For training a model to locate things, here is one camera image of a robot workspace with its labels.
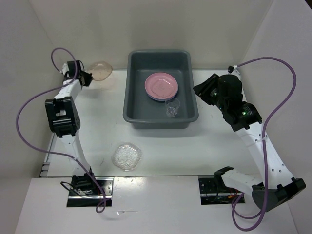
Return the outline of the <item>peach square dish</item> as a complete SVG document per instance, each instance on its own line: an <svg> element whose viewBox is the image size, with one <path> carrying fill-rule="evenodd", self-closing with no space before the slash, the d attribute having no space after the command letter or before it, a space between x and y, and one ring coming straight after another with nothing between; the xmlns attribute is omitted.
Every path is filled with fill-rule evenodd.
<svg viewBox="0 0 312 234"><path fill-rule="evenodd" d="M94 62L87 68L87 73L92 75L94 81L105 80L112 71L112 66L105 61Z"/></svg>

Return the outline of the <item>clear plastic cup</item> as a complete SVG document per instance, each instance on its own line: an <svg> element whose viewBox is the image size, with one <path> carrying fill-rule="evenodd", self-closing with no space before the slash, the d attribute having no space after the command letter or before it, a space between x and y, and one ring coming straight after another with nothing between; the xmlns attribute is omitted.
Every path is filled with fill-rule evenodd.
<svg viewBox="0 0 312 234"><path fill-rule="evenodd" d="M180 108L180 101L177 98L172 98L165 101L166 115L168 117L175 117Z"/></svg>

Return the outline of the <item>pink plastic plate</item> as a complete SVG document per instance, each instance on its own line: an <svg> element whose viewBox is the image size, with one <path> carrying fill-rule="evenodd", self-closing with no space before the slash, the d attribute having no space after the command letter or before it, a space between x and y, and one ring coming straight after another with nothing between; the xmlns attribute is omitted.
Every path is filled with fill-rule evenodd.
<svg viewBox="0 0 312 234"><path fill-rule="evenodd" d="M157 72L148 76L144 87L148 96L158 101L174 98L179 88L176 79L164 72Z"/></svg>

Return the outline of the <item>blue plastic plate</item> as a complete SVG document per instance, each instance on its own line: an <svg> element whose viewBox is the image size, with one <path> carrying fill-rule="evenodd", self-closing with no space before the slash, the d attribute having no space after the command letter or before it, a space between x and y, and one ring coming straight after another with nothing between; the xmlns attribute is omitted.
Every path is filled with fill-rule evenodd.
<svg viewBox="0 0 312 234"><path fill-rule="evenodd" d="M147 95L151 98L151 99L153 99L153 100L155 100L155 101L169 101L169 100L171 100L171 99L173 99L173 98L175 98L175 96L177 95L177 93L176 94L174 94L174 95L172 95L172 96L170 96L170 97L167 97L167 98L158 98L158 97L154 97L154 96L152 96L152 95L150 95L149 93L147 93Z"/></svg>

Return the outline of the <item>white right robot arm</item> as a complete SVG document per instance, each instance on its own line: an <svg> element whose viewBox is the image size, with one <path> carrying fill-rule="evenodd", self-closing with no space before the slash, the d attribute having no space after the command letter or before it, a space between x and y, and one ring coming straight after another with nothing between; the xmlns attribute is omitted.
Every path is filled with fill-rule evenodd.
<svg viewBox="0 0 312 234"><path fill-rule="evenodd" d="M213 74L193 90L201 100L221 111L247 147L261 175L261 179L256 179L233 167L224 167L214 174L214 186L219 192L237 189L268 212L306 188L304 180L296 178L281 160L256 107L244 100L242 82L237 76Z"/></svg>

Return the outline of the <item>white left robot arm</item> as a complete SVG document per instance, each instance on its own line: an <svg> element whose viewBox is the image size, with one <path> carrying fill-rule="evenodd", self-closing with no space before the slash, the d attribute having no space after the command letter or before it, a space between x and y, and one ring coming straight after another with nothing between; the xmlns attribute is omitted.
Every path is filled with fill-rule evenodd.
<svg viewBox="0 0 312 234"><path fill-rule="evenodd" d="M97 182L85 172L92 174L92 169L85 158L79 139L81 122L75 99L84 86L90 85L93 78L84 71L80 60L65 63L61 73L64 75L64 87L53 99L45 101L49 127L64 144L67 154L73 157L70 159L74 171L69 191L78 196L92 195L98 186Z"/></svg>

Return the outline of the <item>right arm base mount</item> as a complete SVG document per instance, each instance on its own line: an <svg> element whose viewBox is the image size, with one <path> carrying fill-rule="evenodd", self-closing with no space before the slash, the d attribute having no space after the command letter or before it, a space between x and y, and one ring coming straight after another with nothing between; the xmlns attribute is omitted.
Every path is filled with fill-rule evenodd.
<svg viewBox="0 0 312 234"><path fill-rule="evenodd" d="M201 205L231 204L241 191L218 187L212 175L198 177Z"/></svg>

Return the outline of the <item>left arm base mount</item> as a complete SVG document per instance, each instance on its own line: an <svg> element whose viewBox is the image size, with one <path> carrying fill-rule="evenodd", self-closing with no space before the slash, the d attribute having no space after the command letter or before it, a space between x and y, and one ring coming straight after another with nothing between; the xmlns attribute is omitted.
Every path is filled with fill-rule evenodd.
<svg viewBox="0 0 312 234"><path fill-rule="evenodd" d="M113 177L97 177L99 185L102 187L106 194L106 206L112 206L112 194L113 194ZM72 187L72 183L61 181L61 186L68 191L68 198L66 207L96 207L102 200L103 194L98 187L91 190L82 191L76 190Z"/></svg>

